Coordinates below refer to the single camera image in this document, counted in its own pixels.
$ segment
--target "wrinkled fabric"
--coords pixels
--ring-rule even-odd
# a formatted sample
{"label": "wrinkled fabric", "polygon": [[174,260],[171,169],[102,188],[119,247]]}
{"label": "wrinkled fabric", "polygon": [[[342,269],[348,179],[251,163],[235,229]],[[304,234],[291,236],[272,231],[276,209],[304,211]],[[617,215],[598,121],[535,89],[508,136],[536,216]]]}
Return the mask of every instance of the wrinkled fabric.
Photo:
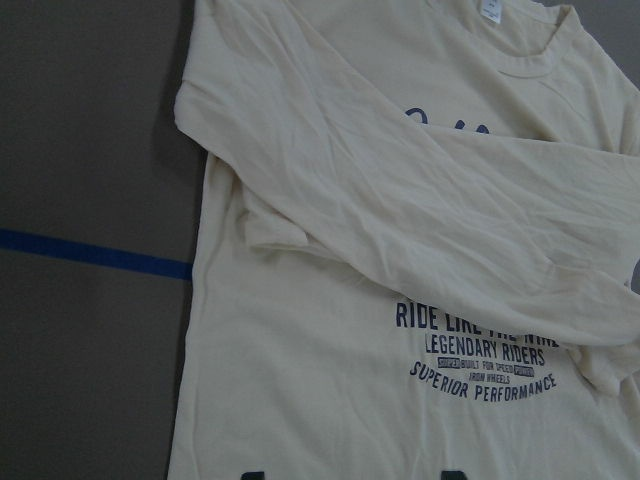
{"label": "wrinkled fabric", "polygon": [[[255,245],[312,245],[497,331],[574,350],[637,342],[640,296],[624,286],[640,245],[637,157],[417,125],[287,2],[206,8],[176,122],[286,223]],[[625,356],[613,382],[584,371],[615,393],[639,367]]]}
{"label": "wrinkled fabric", "polygon": [[170,480],[640,478],[640,94],[479,3],[196,2]]}

